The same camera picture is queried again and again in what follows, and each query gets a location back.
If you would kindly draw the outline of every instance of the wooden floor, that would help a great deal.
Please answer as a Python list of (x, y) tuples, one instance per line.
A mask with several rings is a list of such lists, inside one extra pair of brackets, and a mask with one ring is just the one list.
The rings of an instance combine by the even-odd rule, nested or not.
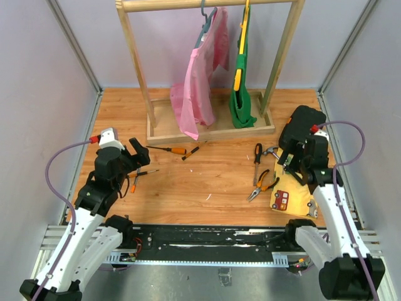
[[(150, 96), (168, 97), (169, 90), (150, 89)], [(264, 149), (277, 145), (289, 116), (302, 104), (319, 108), (314, 90), (275, 91), (270, 105), (276, 126), (273, 135), (208, 142), (186, 161), (182, 161), (180, 155), (150, 150), (151, 163), (142, 170), (160, 171), (140, 177), (135, 194), (128, 192), (126, 198), (119, 199), (109, 216), (129, 215), (134, 223), (284, 226), (291, 216), (270, 209), (269, 191), (261, 193), (251, 203), (246, 198), (254, 189), (255, 144), (262, 143)], [(139, 89), (109, 88), (105, 90), (93, 135), (114, 127), (119, 140), (134, 153), (128, 140), (136, 137), (146, 145), (146, 118)], [(179, 145), (191, 150), (199, 143)], [(88, 147), (78, 188), (85, 184), (88, 173), (93, 170), (97, 149), (95, 144)], [(273, 156), (262, 157), (260, 172), (273, 167)], [(268, 176), (267, 180), (271, 181), (273, 173)], [(325, 225), (321, 215), (316, 224)]]

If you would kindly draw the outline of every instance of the pliers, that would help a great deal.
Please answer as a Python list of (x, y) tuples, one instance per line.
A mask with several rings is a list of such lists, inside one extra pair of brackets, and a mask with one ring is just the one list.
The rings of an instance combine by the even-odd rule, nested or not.
[(274, 182), (272, 185), (270, 185), (270, 186), (262, 186), (263, 179), (264, 179), (265, 175), (268, 174), (269, 171), (270, 171), (270, 169), (266, 169), (266, 170), (265, 170), (264, 172), (262, 172), (261, 175), (259, 176), (259, 181), (258, 181), (258, 183), (256, 184), (256, 189), (255, 189), (255, 190), (251, 193), (251, 195), (247, 198), (247, 200), (248, 200), (249, 202), (251, 202), (254, 198), (256, 198), (256, 197), (258, 196), (258, 194), (259, 194), (261, 191), (269, 190), (269, 189), (275, 187), (275, 185), (277, 185), (278, 181), (280, 180), (279, 177), (276, 178), (275, 182)]

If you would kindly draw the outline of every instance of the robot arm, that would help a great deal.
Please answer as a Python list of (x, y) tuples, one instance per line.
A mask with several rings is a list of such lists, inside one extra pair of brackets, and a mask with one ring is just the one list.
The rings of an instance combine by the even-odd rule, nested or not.
[[(75, 202), (76, 225), (71, 240), (63, 250), (65, 241), (71, 235), (69, 223), (55, 252), (36, 279), (23, 282), (20, 292), (27, 300), (32, 300), (38, 289), (41, 290), (38, 301), (81, 300), (89, 279), (107, 255), (124, 241), (131, 239), (129, 229), (132, 228), (132, 222), (112, 216), (107, 220), (106, 228), (85, 250), (92, 234), (118, 199), (128, 174), (150, 163), (148, 149), (142, 147), (135, 138), (130, 139), (137, 152), (133, 156), (117, 140), (117, 131), (113, 128), (104, 130), (98, 139), (100, 149), (95, 159), (95, 170), (89, 174)], [(62, 257), (50, 275), (49, 271), (61, 252)]]
[[(315, 224), (307, 219), (291, 220), (286, 232), (292, 234), (290, 240), (302, 247), (319, 269), (320, 288), (327, 299), (368, 300), (372, 295), (358, 251), (376, 289), (385, 267), (380, 258), (370, 256), (359, 237), (348, 209), (341, 176), (337, 172), (334, 182), (333, 169), (328, 168), (328, 135), (322, 130), (315, 130), (304, 140), (303, 154), (298, 156), (296, 170), (302, 174), (303, 184), (308, 185), (322, 210), (330, 244), (320, 236)], [(338, 190), (340, 202), (335, 189)]]

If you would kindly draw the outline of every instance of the gray wall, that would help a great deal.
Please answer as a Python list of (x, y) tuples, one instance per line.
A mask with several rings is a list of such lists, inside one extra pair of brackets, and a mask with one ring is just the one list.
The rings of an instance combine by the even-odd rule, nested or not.
[[(367, 139), (365, 153), (346, 171), (365, 224), (380, 235), (392, 281), (401, 297), (401, 2), (380, 1), (325, 92), (332, 120), (351, 120)], [(360, 138), (335, 128), (345, 159)]]
[[(111, 0), (59, 0), (96, 77), (104, 87), (137, 87), (121, 24)], [(367, 0), (306, 0), (278, 82), (281, 88), (318, 88)], [(255, 5), (249, 34), (249, 87), (265, 87), (289, 4)], [(231, 87), (243, 6), (229, 7), (231, 70), (215, 74), (215, 86)], [(204, 17), (200, 9), (132, 13), (148, 85), (169, 87), (185, 77)]]
[[(46, 226), (63, 209), (44, 167), (84, 138), (96, 98), (46, 1), (0, 1), (0, 41), (0, 299), (21, 300)], [(73, 150), (51, 170), (64, 195), (77, 158)]]

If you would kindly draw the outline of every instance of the pink clothing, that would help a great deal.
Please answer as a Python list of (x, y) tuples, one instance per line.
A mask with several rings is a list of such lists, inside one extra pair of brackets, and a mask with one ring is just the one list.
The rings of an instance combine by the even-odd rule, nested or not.
[(182, 133), (198, 139), (196, 123), (210, 125), (216, 121), (210, 101), (213, 71), (221, 65), (229, 68), (227, 9), (217, 8), (203, 44), (192, 50), (184, 83), (176, 83), (170, 91), (175, 118)]

